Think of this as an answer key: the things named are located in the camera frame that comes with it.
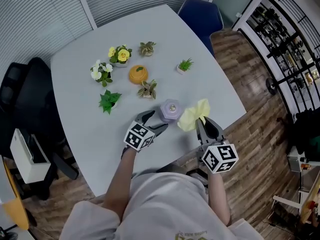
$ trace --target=small orange container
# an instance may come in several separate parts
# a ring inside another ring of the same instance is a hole
[[[129,79],[136,85],[141,85],[142,81],[148,79],[148,71],[142,65],[135,65],[129,71]]]

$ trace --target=blue chair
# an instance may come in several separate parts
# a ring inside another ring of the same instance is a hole
[[[224,28],[219,8],[212,2],[186,0],[178,15],[193,30],[209,52],[215,56],[210,35]]]

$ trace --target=person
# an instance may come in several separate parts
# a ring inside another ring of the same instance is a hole
[[[136,155],[131,147],[124,152],[102,206],[81,201],[73,207],[60,240],[263,239],[245,220],[230,225],[221,174],[209,173],[207,197],[199,180],[180,173],[132,179]]]

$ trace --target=purple container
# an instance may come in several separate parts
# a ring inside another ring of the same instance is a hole
[[[167,99],[160,107],[160,119],[164,123],[173,123],[182,114],[182,108],[175,99]]]

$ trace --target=artificial plant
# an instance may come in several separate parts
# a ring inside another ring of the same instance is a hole
[[[110,115],[111,108],[119,100],[120,96],[120,93],[111,93],[109,90],[105,90],[104,95],[100,94],[101,100],[99,107],[102,107],[103,113],[107,111]]]
[[[157,82],[155,80],[152,80],[150,83],[142,81],[142,86],[143,88],[138,91],[139,96],[156,99],[155,88],[157,86]]]
[[[156,45],[155,42],[141,42],[140,43],[140,54],[143,56],[151,56],[154,53],[154,46]]]
[[[193,64],[193,62],[191,61],[191,58],[189,58],[188,60],[183,60],[182,62],[180,62],[178,67],[183,72],[186,72],[186,71],[190,70],[190,67],[192,64]]]
[[[121,45],[117,48],[110,47],[108,57],[111,63],[121,63],[125,64],[129,57],[131,57],[132,49],[128,49],[127,45]]]
[[[112,65],[100,62],[98,59],[95,64],[90,68],[91,77],[98,83],[102,83],[106,87],[108,83],[112,83],[111,72],[113,71]]]

